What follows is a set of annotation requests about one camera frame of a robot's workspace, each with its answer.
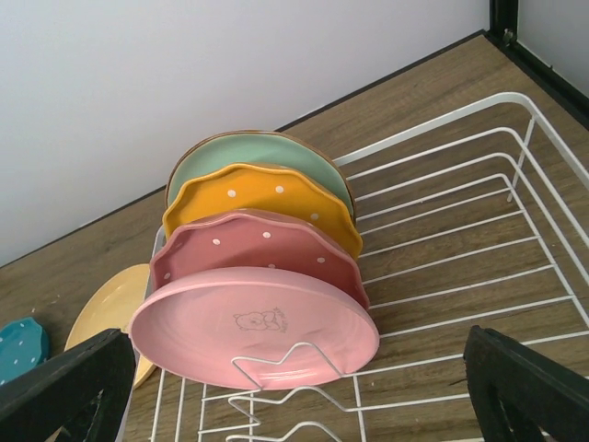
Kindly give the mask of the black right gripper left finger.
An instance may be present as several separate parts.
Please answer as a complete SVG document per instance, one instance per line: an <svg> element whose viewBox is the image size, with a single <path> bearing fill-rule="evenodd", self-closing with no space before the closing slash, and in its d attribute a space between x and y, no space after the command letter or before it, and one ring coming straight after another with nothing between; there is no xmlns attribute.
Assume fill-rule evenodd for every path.
<svg viewBox="0 0 589 442"><path fill-rule="evenodd" d="M1 388L3 441L121 441L136 369L107 329Z"/></svg>

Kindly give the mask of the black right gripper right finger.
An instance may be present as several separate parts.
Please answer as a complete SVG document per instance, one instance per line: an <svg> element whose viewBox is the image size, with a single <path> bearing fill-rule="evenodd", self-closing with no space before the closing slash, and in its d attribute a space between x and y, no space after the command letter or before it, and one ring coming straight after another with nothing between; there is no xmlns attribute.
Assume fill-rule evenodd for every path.
<svg viewBox="0 0 589 442"><path fill-rule="evenodd" d="M588 439L588 379L493 329L473 326L463 354L486 441Z"/></svg>

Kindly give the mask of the blue polka dot plate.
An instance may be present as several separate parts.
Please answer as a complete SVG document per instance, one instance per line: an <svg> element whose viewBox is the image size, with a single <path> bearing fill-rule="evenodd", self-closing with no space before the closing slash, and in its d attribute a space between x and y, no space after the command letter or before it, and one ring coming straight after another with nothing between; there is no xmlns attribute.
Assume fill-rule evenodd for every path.
<svg viewBox="0 0 589 442"><path fill-rule="evenodd" d="M0 381L5 385L36 366L50 355L50 339L32 317L9 322L0 336Z"/></svg>

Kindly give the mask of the pale yellow plate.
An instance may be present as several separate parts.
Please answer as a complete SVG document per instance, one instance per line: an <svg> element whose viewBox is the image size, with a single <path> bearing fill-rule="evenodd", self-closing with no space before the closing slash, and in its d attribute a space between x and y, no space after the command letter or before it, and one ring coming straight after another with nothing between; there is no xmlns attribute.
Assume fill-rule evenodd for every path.
<svg viewBox="0 0 589 442"><path fill-rule="evenodd" d="M67 351L106 329L127 332L133 313L144 301L149 282L147 263L136 264L113 275L87 301L69 332Z"/></svg>

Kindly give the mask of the light pink plate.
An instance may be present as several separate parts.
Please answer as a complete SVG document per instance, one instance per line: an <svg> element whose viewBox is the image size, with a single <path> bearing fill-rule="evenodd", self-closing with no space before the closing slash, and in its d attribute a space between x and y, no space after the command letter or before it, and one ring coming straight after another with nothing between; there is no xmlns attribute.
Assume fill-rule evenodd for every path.
<svg viewBox="0 0 589 442"><path fill-rule="evenodd" d="M336 286L260 267L209 270L157 289L129 333L167 372L234 390L328 383L363 368L379 346L370 315Z"/></svg>

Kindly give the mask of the dark pink polka dot plate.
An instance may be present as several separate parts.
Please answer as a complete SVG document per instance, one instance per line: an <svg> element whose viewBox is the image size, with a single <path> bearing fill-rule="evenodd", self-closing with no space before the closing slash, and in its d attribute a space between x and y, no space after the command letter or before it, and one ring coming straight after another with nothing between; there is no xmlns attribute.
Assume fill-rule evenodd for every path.
<svg viewBox="0 0 589 442"><path fill-rule="evenodd" d="M282 269L336 286L370 306L356 261L306 221L259 209L237 209L178 227L150 261L152 287L193 273L237 266Z"/></svg>

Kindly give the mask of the orange polka dot plate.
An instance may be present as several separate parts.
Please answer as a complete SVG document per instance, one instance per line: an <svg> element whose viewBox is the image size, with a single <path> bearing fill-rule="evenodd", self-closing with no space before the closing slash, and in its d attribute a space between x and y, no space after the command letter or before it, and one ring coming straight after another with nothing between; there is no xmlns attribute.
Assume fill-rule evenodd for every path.
<svg viewBox="0 0 589 442"><path fill-rule="evenodd" d="M289 168L233 163L186 181L162 217L167 237L178 227L237 209L289 215L313 225L358 259L363 240L335 194Z"/></svg>

